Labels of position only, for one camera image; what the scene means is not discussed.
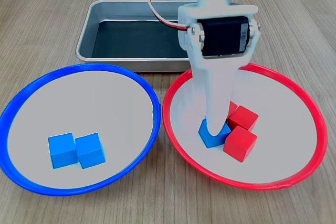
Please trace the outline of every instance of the white plastic bracket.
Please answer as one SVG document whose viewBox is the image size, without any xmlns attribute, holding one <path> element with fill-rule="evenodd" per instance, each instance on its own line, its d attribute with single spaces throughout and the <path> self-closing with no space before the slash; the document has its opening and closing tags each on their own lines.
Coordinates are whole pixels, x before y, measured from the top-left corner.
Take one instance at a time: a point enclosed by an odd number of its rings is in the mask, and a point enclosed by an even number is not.
<svg viewBox="0 0 336 224">
<path fill-rule="evenodd" d="M 194 81 L 204 86 L 207 126 L 213 136 L 218 135 L 227 119 L 236 72 L 250 62 L 260 37 L 258 24 L 251 18 L 258 11 L 256 6 L 230 5 L 227 0 L 219 0 L 221 1 L 223 1 L 222 4 L 226 3 L 226 6 L 212 6 L 216 5 L 216 1 L 212 4 L 199 2 L 198 5 L 185 5 L 178 10 L 179 23 L 185 24 L 181 21 L 191 23 L 187 31 L 178 31 L 178 38 L 181 47 L 187 51 Z M 204 58 L 201 38 L 203 35 L 206 38 L 206 34 L 197 20 L 229 16 L 249 18 L 253 38 L 250 39 L 251 42 L 246 47 L 246 51 L 233 57 Z"/>
</svg>

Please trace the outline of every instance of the red bowl rim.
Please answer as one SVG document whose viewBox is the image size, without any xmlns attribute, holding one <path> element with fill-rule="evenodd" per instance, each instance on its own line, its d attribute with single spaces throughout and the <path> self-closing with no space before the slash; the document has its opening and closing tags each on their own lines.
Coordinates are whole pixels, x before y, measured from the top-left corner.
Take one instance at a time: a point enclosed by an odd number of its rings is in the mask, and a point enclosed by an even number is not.
<svg viewBox="0 0 336 224">
<path fill-rule="evenodd" d="M 178 91 L 178 89 L 189 79 L 192 78 L 192 71 L 189 70 L 187 72 L 184 72 L 182 75 L 180 75 L 176 81 L 170 86 L 170 88 L 167 91 L 167 94 L 163 101 L 162 106 L 162 112 L 163 112 L 163 125 L 165 127 L 166 133 L 172 142 L 173 146 L 176 148 L 176 150 L 179 152 L 179 154 L 194 168 L 196 168 L 198 171 L 203 173 L 204 175 L 221 182 L 226 185 L 242 188 L 242 189 L 249 189 L 249 190 L 275 190 L 275 189 L 283 189 L 293 186 L 294 184 L 297 184 L 307 177 L 309 177 L 321 164 L 324 155 L 327 151 L 327 145 L 328 145 L 328 131 L 327 126 L 325 123 L 325 120 L 323 118 L 323 115 L 321 111 L 319 110 L 316 103 L 313 101 L 313 99 L 308 95 L 303 88 L 298 86 L 295 82 L 287 78 L 286 76 L 275 72 L 269 68 L 256 65 L 253 63 L 248 64 L 247 66 L 241 67 L 240 70 L 246 70 L 251 71 L 254 73 L 261 74 L 263 76 L 269 77 L 273 80 L 276 80 L 280 82 L 281 84 L 285 85 L 287 88 L 289 88 L 291 91 L 293 91 L 308 107 L 310 113 L 313 116 L 313 120 L 315 122 L 316 130 L 317 130 L 317 146 L 314 152 L 313 157 L 309 161 L 309 163 L 299 172 L 296 174 L 276 181 L 272 183 L 265 183 L 265 184 L 251 184 L 251 183 L 244 183 L 244 182 L 238 182 L 235 180 L 231 180 L 222 176 L 219 176 L 203 166 L 201 166 L 199 163 L 194 161 L 180 146 L 178 143 L 178 140 L 176 139 L 173 128 L 170 121 L 170 108 L 172 100 Z"/>
</svg>

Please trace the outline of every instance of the red wire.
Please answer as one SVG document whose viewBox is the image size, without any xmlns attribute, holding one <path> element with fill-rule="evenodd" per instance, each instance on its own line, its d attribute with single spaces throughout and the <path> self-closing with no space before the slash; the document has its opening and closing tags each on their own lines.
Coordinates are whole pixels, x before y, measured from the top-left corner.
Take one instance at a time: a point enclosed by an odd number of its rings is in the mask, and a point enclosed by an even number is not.
<svg viewBox="0 0 336 224">
<path fill-rule="evenodd" d="M 175 29 L 177 29 L 177 30 L 181 30 L 181 31 L 187 31 L 187 30 L 188 30 L 188 27 L 180 27 L 180 26 L 174 26 L 174 25 L 172 25 L 172 24 L 168 24 L 168 23 L 166 23 L 164 20 L 162 20 L 160 17 L 158 17 L 155 13 L 154 13 L 154 15 L 156 16 L 156 18 L 157 18 L 161 23 L 165 24 L 166 26 L 169 26 L 169 27 L 175 28 Z"/>
</svg>

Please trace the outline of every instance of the blue cube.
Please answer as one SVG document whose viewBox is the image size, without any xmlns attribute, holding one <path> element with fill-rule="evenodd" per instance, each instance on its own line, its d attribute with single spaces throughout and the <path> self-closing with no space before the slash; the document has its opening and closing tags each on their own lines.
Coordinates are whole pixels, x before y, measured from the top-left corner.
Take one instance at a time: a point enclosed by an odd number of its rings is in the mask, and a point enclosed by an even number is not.
<svg viewBox="0 0 336 224">
<path fill-rule="evenodd" d="M 72 133 L 49 137 L 49 149 L 54 169 L 78 162 L 75 139 Z"/>
<path fill-rule="evenodd" d="M 199 127 L 198 133 L 201 139 L 203 140 L 205 146 L 207 148 L 212 148 L 215 146 L 225 144 L 225 140 L 230 135 L 231 130 L 229 126 L 225 123 L 220 133 L 217 136 L 212 136 L 208 131 L 206 119 L 204 119 L 202 121 L 201 126 Z"/>
<path fill-rule="evenodd" d="M 105 162 L 98 133 L 76 139 L 77 155 L 83 169 Z"/>
</svg>

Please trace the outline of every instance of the metal tray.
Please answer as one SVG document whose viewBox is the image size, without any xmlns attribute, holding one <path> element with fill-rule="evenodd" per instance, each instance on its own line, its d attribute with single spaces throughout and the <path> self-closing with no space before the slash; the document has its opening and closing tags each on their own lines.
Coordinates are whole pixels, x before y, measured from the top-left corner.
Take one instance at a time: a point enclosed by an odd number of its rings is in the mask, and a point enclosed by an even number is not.
<svg viewBox="0 0 336 224">
<path fill-rule="evenodd" d="M 194 2 L 154 1 L 153 6 L 167 20 L 176 21 L 178 8 Z M 125 29 L 129 32 L 120 27 L 123 25 L 121 22 L 125 22 Z M 156 22 L 157 25 L 144 26 L 144 22 Z M 162 26 L 144 0 L 94 2 L 89 7 L 76 56 L 84 62 L 111 63 L 134 72 L 183 72 L 190 69 L 186 52 L 183 52 L 185 56 L 181 53 L 177 30 Z"/>
</svg>

